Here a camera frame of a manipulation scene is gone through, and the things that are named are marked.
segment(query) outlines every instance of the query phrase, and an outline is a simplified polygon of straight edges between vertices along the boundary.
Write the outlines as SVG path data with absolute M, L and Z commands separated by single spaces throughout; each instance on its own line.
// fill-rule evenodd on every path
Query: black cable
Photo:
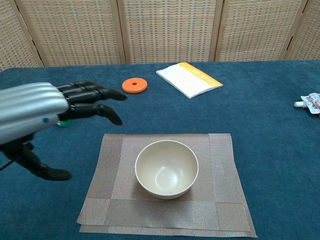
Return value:
M 0 167 L 0 171 L 2 171 L 3 169 L 5 169 L 6 167 L 8 167 L 10 164 L 12 164 L 14 161 L 8 161 L 5 165 L 3 165 L 2 167 Z

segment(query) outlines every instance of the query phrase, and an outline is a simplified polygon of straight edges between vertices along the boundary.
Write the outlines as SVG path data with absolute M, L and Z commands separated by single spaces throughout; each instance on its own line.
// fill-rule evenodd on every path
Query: bowl rim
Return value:
M 158 194 L 154 191 L 151 191 L 150 189 L 148 189 L 144 184 L 142 184 L 142 182 L 140 181 L 139 179 L 139 176 L 138 176 L 138 173 L 137 173 L 137 163 L 138 163 L 138 159 L 140 157 L 140 155 L 142 154 L 142 152 L 147 149 L 148 147 L 150 147 L 151 145 L 154 145 L 154 144 L 157 144 L 157 143 L 160 143 L 160 142 L 174 142 L 174 143 L 177 143 L 177 144 L 181 144 L 183 146 L 185 146 L 189 151 L 191 151 L 191 153 L 193 154 L 194 158 L 195 158 L 195 162 L 196 162 L 196 175 L 193 179 L 193 181 L 191 182 L 191 184 L 186 187 L 185 189 L 183 189 L 182 191 L 179 191 L 177 193 L 174 193 L 174 194 Z M 140 183 L 140 185 L 146 189 L 147 191 L 149 191 L 150 193 L 154 194 L 154 195 L 158 195 L 158 196 L 162 196 L 162 197 L 171 197 L 171 196 L 175 196 L 175 195 L 179 195 L 179 194 L 182 194 L 183 192 L 187 191 L 194 183 L 195 181 L 197 180 L 198 178 L 198 173 L 199 173 L 199 161 L 198 161 L 198 158 L 197 158 L 197 155 L 194 153 L 194 151 L 188 147 L 187 145 L 183 144 L 182 142 L 179 142 L 179 141 L 175 141 L 175 140 L 159 140 L 159 141 L 154 141 L 150 144 L 148 144 L 147 146 L 145 146 L 141 151 L 140 153 L 138 154 L 138 156 L 136 157 L 135 159 L 135 164 L 134 164 L 134 173 L 135 173 L 135 177 L 136 179 L 138 180 L 138 182 Z

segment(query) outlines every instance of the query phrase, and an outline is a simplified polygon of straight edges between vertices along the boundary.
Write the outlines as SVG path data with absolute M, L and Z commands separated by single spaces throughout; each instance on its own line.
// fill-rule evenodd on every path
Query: woven placemat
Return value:
M 150 195 L 135 177 L 139 152 L 159 140 L 187 145 L 199 161 L 194 185 L 176 199 Z M 77 223 L 86 233 L 256 237 L 230 134 L 106 134 Z

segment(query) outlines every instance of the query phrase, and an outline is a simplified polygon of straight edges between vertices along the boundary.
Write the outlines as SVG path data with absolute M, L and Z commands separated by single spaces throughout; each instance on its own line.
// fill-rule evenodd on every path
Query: green object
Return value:
M 67 120 L 67 121 L 58 121 L 56 124 L 61 126 L 61 127 L 68 127 L 70 126 L 72 120 Z

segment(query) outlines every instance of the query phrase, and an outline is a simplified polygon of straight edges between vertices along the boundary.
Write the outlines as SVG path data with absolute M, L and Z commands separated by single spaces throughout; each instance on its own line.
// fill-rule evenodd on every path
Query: beige bowl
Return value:
M 152 195 L 174 199 L 183 195 L 198 176 L 199 164 L 194 152 L 172 140 L 156 141 L 146 146 L 135 161 L 139 183 Z

